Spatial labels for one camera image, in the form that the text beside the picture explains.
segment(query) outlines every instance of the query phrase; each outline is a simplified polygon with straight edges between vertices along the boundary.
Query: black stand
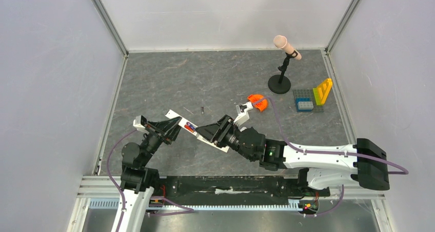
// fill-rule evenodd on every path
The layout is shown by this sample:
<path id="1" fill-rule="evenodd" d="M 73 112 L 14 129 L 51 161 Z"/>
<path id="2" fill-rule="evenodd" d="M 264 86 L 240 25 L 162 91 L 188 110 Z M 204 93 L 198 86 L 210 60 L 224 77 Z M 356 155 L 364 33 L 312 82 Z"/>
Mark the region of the black stand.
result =
<path id="1" fill-rule="evenodd" d="M 278 70 L 281 71 L 281 74 L 276 74 L 269 79 L 267 85 L 272 92 L 277 94 L 284 94 L 290 90 L 290 80 L 289 78 L 284 76 L 284 73 L 287 70 L 290 59 L 294 57 L 295 56 L 286 53 L 286 58 L 283 61 L 283 65 L 281 67 L 278 67 Z"/>

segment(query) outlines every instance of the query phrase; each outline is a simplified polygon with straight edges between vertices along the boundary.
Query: lego baseplate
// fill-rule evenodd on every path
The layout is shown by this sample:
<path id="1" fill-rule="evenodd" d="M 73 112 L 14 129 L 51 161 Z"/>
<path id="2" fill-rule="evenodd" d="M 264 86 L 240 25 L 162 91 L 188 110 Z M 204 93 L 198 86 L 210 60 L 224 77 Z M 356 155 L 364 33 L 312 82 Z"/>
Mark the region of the lego baseplate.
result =
<path id="1" fill-rule="evenodd" d="M 294 89 L 293 90 L 293 96 L 294 101 L 298 98 L 310 98 L 310 100 L 313 102 L 313 110 L 310 112 L 323 112 L 323 106 L 322 105 L 316 105 L 314 93 L 312 89 Z"/>

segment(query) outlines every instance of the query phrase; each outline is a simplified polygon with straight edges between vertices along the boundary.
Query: yellow-green block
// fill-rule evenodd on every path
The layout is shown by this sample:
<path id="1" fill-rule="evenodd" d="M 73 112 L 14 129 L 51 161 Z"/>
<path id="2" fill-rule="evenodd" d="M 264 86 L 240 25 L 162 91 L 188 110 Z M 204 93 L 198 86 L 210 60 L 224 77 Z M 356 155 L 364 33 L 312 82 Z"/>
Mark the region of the yellow-green block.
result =
<path id="1" fill-rule="evenodd" d="M 317 91 L 317 88 L 313 88 L 314 98 L 315 98 L 315 104 L 316 105 L 322 105 L 322 101 L 320 99 L 319 91 Z"/>

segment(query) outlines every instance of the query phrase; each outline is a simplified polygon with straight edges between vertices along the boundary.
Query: blue object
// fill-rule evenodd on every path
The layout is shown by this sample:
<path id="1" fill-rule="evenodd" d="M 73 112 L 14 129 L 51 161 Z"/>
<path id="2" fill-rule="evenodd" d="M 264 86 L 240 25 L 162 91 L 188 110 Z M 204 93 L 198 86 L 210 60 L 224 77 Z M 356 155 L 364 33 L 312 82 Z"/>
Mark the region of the blue object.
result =
<path id="1" fill-rule="evenodd" d="M 312 111 L 312 109 L 311 110 L 299 110 L 299 107 L 298 107 L 299 102 L 309 102 L 309 101 L 311 101 L 310 98 L 297 98 L 295 101 L 296 111 L 297 112 L 310 112 L 310 111 Z"/>

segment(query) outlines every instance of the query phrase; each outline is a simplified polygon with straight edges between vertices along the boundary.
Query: white wall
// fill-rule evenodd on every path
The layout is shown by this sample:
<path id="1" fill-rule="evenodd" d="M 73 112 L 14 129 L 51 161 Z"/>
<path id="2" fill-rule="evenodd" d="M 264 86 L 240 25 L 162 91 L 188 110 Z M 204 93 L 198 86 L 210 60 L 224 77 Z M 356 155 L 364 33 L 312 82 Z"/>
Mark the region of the white wall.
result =
<path id="1" fill-rule="evenodd" d="M 433 231 L 435 0 L 362 0 L 332 51 L 358 137 L 408 168 L 386 192 L 396 231 Z"/>
<path id="2" fill-rule="evenodd" d="M 0 231 L 65 231 L 122 55 L 91 0 L 0 2 Z"/>
<path id="3" fill-rule="evenodd" d="M 129 50 L 325 47 L 351 0 L 102 0 Z"/>

